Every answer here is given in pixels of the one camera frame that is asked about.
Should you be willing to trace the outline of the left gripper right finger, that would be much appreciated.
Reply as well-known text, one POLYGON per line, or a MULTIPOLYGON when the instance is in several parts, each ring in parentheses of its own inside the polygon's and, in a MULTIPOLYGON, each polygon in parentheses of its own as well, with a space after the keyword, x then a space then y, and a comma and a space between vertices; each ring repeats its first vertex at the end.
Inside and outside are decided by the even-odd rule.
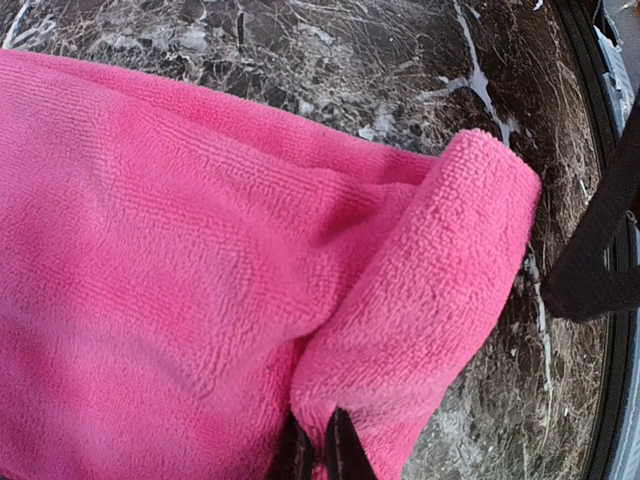
POLYGON ((348 412, 337 408, 326 434, 326 465, 330 480, 376 480, 348 412))

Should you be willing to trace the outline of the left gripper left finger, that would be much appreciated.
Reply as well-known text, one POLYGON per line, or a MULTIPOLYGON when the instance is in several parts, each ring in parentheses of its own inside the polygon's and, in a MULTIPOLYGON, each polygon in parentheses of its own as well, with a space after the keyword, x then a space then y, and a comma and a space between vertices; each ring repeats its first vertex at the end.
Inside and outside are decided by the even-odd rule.
POLYGON ((288 419, 267 474, 268 480, 311 480, 315 452, 296 419, 288 419))

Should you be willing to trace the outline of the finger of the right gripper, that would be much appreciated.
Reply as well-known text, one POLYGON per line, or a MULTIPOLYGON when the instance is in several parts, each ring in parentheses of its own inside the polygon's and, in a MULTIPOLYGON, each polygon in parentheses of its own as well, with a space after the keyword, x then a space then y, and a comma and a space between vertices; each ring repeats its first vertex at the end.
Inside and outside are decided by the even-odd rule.
POLYGON ((639 269, 615 272, 604 251, 639 196, 639 114, 632 112, 578 227, 541 285, 541 297, 557 318, 585 322, 639 306, 639 269))

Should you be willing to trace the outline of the pink towel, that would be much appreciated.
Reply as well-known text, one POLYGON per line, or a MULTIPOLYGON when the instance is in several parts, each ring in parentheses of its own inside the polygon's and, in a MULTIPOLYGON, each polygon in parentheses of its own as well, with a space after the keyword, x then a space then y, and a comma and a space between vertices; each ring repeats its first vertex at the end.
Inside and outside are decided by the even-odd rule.
POLYGON ((541 183, 231 95, 1 54, 1 474, 267 479, 288 419, 377 479, 486 341, 541 183))

